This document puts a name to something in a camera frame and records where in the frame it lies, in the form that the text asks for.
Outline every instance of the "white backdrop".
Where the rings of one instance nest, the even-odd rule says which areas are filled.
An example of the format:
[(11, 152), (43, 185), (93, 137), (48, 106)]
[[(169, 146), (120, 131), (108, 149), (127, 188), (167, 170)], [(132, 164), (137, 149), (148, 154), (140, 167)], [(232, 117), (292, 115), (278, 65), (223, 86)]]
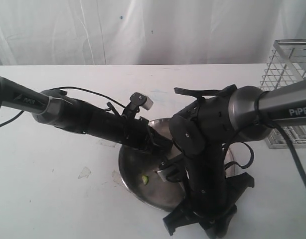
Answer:
[(0, 65), (265, 62), (306, 0), (0, 0)]

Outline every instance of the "metal wire rack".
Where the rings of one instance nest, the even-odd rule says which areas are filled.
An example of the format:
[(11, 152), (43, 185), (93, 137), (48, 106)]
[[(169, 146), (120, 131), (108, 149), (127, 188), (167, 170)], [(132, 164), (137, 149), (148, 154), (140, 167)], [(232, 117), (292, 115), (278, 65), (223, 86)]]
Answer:
[[(272, 91), (306, 79), (306, 39), (276, 40), (260, 89)], [(306, 125), (283, 127), (297, 148), (306, 148)], [(266, 138), (269, 148), (287, 148), (277, 130)]]

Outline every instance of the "white fabric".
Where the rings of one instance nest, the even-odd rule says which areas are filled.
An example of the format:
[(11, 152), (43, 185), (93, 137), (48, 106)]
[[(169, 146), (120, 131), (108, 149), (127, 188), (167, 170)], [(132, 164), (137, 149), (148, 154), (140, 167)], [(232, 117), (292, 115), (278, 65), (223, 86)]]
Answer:
[(0, 64), (265, 62), (306, 0), (0, 0)]

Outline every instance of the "metal bowl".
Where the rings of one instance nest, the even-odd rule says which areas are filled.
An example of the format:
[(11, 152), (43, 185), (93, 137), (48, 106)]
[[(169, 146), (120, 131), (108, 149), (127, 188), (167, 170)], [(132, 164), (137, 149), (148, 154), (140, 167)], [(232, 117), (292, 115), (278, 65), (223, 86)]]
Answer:
[[(149, 123), (159, 134), (170, 138), (168, 129), (169, 118), (156, 119)], [(179, 150), (173, 146), (166, 154), (168, 159), (179, 155)], [(225, 163), (233, 161), (233, 155), (229, 150)], [(119, 170), (122, 181), (130, 192), (146, 204), (164, 211), (171, 212), (184, 198), (185, 192), (181, 183), (163, 182), (156, 173), (161, 158), (148, 153), (122, 146), (119, 154)], [(142, 176), (148, 177), (149, 182), (145, 185)], [(226, 176), (235, 175), (235, 167), (226, 170)]]

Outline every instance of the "white tabletop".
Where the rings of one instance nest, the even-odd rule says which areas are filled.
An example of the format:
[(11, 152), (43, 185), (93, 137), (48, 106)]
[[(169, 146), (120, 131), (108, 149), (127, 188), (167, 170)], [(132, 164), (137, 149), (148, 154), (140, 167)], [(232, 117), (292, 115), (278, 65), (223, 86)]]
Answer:
[[(174, 87), (256, 86), (264, 68), (264, 64), (0, 66), (0, 75), (37, 91), (83, 87), (124, 104), (133, 92), (142, 92), (154, 105), (140, 115), (153, 120), (169, 117), (193, 101), (174, 94)], [(107, 102), (74, 90), (68, 96), (103, 108)], [(16, 110), (2, 108), (0, 123), (15, 114)], [(289, 151), (268, 149), (263, 141), (250, 145), (256, 157), (247, 172), (256, 186), (238, 201), (226, 238), (306, 239), (306, 191)], [(38, 124), (28, 113), (0, 128), (0, 239), (169, 238), (162, 221), (167, 213), (142, 203), (122, 185), (119, 148)], [(298, 152), (306, 170), (306, 149)], [(241, 163), (249, 159), (242, 145), (234, 145), (233, 153)], [(189, 225), (178, 228), (172, 238), (206, 235), (199, 225)]]

